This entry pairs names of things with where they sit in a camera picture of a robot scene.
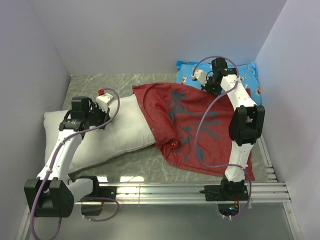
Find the white pillow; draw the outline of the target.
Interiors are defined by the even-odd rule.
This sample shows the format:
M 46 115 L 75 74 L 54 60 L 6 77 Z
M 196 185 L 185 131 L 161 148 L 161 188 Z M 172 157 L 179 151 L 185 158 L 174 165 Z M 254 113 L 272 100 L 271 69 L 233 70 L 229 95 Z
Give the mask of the white pillow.
M 71 152 L 71 159 L 57 156 L 53 167 L 72 173 L 107 161 L 118 155 L 154 144 L 155 138 L 134 94 L 110 104 L 110 115 L 115 118 L 104 129 L 77 135 L 79 146 Z

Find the red pillowcase with grey print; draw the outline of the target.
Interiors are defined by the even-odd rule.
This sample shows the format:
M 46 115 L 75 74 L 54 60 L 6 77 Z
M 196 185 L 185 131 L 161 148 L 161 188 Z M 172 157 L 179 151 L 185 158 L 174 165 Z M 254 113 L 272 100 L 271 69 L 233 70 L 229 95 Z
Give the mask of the red pillowcase with grey print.
M 229 124 L 234 109 L 227 96 L 178 83 L 134 85 L 132 91 L 155 138 L 155 145 L 172 166 L 195 173 L 219 176 L 229 163 L 232 141 Z

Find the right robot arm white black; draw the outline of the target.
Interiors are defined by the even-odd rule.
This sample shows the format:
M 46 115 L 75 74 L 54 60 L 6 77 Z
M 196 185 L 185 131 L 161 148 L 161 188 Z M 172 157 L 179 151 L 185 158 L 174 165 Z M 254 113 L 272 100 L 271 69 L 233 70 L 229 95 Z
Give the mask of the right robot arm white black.
M 213 103 L 227 96 L 234 110 L 228 127 L 231 139 L 229 163 L 224 165 L 225 172 L 218 194 L 224 200 L 231 200 L 236 196 L 247 200 L 249 194 L 245 179 L 250 175 L 246 168 L 250 152 L 262 135 L 266 111 L 248 94 L 241 82 L 238 67 L 228 67 L 230 59 L 211 56 L 211 60 L 211 77 L 197 69 L 193 71 L 192 77 L 201 83 L 204 90 L 216 96 Z

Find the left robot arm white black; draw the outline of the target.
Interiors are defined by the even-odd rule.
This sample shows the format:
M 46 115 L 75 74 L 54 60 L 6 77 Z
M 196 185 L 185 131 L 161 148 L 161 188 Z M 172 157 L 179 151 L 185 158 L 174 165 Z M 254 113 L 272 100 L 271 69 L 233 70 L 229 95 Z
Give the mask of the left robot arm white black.
M 71 109 L 58 126 L 53 151 L 35 179 L 28 179 L 24 193 L 30 213 L 38 218 L 67 218 L 75 202 L 82 198 L 96 201 L 101 195 L 95 176 L 82 177 L 68 184 L 67 176 L 77 148 L 85 134 L 103 130 L 111 121 L 107 103 L 99 104 L 89 97 L 74 97 Z

